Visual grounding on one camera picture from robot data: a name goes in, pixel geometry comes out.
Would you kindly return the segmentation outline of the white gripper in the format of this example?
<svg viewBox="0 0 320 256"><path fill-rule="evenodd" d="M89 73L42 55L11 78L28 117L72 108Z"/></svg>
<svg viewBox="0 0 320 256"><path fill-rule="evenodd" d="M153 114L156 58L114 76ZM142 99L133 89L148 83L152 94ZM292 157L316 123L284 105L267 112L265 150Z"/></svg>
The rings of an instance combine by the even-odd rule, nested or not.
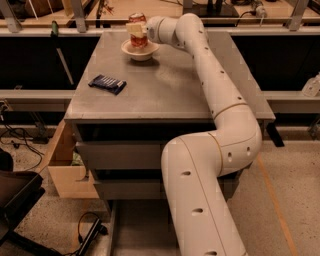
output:
<svg viewBox="0 0 320 256"><path fill-rule="evenodd" d="M145 22L131 22L126 24L127 32L134 37L143 38L148 37L151 42L158 44L177 44L178 38L176 36L177 19L154 16L151 17L147 23Z"/></svg>

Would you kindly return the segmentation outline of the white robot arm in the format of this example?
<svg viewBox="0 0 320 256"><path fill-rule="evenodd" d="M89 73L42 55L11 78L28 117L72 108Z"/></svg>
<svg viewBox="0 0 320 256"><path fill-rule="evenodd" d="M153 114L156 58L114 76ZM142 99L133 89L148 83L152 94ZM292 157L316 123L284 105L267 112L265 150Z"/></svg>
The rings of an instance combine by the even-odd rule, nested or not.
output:
<svg viewBox="0 0 320 256"><path fill-rule="evenodd" d="M166 197L181 256L248 256L218 178L248 167L262 135L250 106L211 51L202 21L188 13L129 22L128 33L188 52L216 129L178 136L162 152Z"/></svg>

